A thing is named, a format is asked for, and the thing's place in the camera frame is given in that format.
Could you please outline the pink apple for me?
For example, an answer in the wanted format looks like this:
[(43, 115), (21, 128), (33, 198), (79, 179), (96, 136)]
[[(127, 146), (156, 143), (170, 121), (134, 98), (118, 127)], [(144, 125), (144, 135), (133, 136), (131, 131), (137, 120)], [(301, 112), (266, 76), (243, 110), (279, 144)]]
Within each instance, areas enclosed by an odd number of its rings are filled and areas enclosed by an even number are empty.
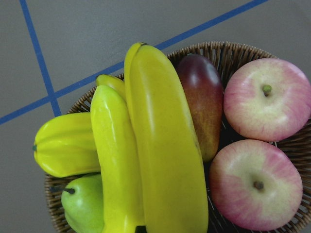
[(209, 170), (211, 199), (233, 224), (269, 231), (287, 224), (303, 196), (298, 170), (267, 142), (241, 140), (221, 149)]
[(280, 141), (301, 130), (311, 116), (311, 83), (297, 67), (294, 79), (282, 84), (266, 80), (271, 68), (258, 59), (238, 69), (224, 93), (224, 114), (246, 138)]

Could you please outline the green pear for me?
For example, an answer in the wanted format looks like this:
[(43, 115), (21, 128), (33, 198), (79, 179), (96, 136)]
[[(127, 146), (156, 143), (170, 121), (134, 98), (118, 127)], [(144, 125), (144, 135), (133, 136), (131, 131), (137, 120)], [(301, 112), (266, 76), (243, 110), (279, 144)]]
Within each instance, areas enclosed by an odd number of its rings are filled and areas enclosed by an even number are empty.
[(67, 185), (51, 188), (61, 191), (65, 219), (77, 233), (100, 233), (103, 221), (103, 187), (100, 174), (77, 178)]

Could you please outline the pink apple left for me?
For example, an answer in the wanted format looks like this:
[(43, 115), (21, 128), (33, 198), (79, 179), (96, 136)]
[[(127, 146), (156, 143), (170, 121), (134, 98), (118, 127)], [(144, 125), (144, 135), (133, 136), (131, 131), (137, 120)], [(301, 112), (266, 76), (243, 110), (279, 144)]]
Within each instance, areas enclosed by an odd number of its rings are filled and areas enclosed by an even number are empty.
[(294, 79), (282, 84), (266, 80), (271, 68), (258, 59), (238, 69), (224, 93), (224, 114), (246, 138), (280, 141), (301, 130), (311, 116), (311, 83), (297, 67)]

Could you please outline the pink apple front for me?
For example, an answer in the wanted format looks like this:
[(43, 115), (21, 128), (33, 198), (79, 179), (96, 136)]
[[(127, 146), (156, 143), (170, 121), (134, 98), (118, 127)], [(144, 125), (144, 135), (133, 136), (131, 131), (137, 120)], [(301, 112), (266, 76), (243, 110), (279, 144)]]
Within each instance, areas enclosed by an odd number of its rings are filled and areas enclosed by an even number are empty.
[(267, 142), (241, 140), (221, 149), (209, 170), (211, 199), (233, 224), (269, 231), (287, 224), (303, 196), (298, 170)]

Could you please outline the middle yellow banana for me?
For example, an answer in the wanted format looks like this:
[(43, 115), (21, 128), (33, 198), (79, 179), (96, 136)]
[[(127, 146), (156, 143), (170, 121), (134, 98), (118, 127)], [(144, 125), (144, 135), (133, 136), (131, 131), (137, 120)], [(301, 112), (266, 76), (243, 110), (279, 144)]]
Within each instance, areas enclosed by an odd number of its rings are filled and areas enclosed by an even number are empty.
[(126, 100), (125, 96), (125, 85), (124, 81), (121, 79), (111, 76), (111, 75), (106, 75), (106, 74), (101, 74), (96, 78), (96, 85), (107, 85), (114, 90), (124, 99)]

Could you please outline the red mango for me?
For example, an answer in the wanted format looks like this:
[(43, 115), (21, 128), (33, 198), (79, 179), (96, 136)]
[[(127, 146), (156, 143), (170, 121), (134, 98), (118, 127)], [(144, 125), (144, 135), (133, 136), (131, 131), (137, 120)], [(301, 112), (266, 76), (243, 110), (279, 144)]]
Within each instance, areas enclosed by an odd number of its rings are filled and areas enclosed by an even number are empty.
[(199, 54), (186, 55), (177, 66), (205, 163), (218, 151), (223, 114), (223, 86), (213, 63)]

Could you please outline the brown wicker basket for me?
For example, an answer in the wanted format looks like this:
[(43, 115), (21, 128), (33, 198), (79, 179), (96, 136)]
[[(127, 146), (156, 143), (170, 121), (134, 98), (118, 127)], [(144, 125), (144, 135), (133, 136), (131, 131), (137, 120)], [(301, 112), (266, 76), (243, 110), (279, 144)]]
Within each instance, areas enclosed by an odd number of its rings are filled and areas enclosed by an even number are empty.
[[(223, 87), (226, 87), (230, 78), (238, 69), (258, 59), (265, 59), (271, 71), (266, 80), (282, 84), (294, 79), (290, 72), (295, 65), (275, 58), (272, 54), (261, 49), (231, 42), (204, 42), (184, 47), (167, 55), (174, 65), (179, 67), (181, 61), (189, 54), (199, 54), (208, 58), (217, 69)], [(293, 219), (284, 226), (274, 229), (275, 233), (299, 233), (311, 223), (311, 123), (296, 132), (294, 135), (280, 140), (275, 145), (282, 149), (293, 162), (302, 178), (303, 197)], [(61, 204), (59, 188), (66, 186), (79, 176), (56, 178), (52, 175), (45, 177), (45, 195), (47, 206), (54, 228), (58, 233), (72, 233), (74, 229), (65, 219), (65, 211)]]

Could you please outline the long yellow banana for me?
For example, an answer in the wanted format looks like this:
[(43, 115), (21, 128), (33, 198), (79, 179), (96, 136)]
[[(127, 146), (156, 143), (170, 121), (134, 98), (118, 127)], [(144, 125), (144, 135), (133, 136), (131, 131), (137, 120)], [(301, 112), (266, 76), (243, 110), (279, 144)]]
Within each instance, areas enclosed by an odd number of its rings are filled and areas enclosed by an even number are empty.
[(125, 57), (124, 80), (137, 140), (147, 232), (207, 232), (203, 161), (172, 63), (159, 49), (135, 43)]

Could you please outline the curved pale yellow banana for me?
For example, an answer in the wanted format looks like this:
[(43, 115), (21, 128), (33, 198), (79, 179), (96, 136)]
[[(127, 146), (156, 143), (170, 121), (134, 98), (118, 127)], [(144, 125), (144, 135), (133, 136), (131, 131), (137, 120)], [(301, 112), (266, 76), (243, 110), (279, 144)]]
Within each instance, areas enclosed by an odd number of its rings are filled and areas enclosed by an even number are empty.
[(134, 233), (145, 223), (137, 145), (126, 102), (113, 88), (99, 85), (90, 113), (103, 183), (103, 232)]

